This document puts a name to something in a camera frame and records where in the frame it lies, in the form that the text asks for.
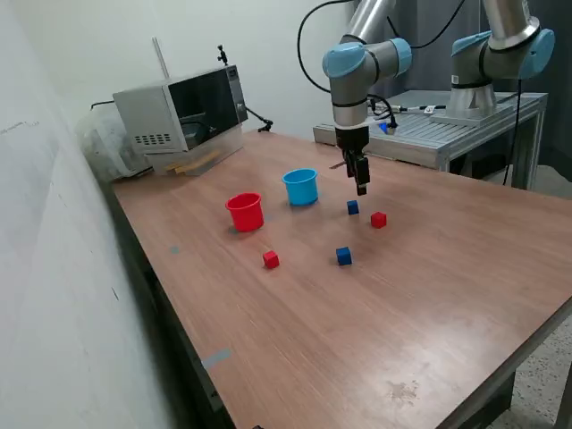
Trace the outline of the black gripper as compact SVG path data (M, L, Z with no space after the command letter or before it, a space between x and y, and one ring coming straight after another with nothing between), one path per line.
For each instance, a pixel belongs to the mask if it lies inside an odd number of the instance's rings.
M362 152L369 143L369 128L335 129L336 145L343 150L347 175L355 178L357 194L364 196L367 193L367 184L370 182L368 159L365 156L356 158L354 152Z

